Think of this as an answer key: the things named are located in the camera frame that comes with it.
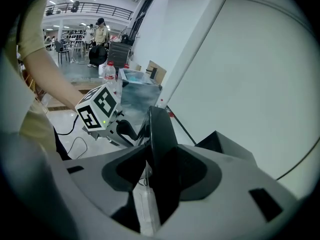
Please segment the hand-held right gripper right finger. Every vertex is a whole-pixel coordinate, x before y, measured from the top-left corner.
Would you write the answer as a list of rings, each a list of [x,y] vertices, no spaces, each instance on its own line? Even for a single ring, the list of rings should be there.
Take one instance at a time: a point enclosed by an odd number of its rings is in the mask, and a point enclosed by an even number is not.
[[[252,162],[190,145],[177,148],[207,166],[187,189],[200,200],[182,200],[158,232],[161,240],[265,240],[276,233],[298,201]]]

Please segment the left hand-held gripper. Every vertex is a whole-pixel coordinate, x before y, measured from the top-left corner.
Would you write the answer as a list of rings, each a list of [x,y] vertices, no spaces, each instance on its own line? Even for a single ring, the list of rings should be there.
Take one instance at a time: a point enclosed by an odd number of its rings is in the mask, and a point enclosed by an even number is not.
[[[119,98],[107,84],[85,94],[75,110],[84,124],[82,129],[95,140],[106,138],[115,146],[129,148],[138,139]]]

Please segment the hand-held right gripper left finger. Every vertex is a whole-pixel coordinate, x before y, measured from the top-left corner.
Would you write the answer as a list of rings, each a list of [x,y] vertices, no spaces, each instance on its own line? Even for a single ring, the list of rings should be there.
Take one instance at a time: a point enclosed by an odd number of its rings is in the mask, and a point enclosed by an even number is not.
[[[96,208],[122,226],[140,232],[133,190],[145,169],[145,146],[66,160],[63,164]]]

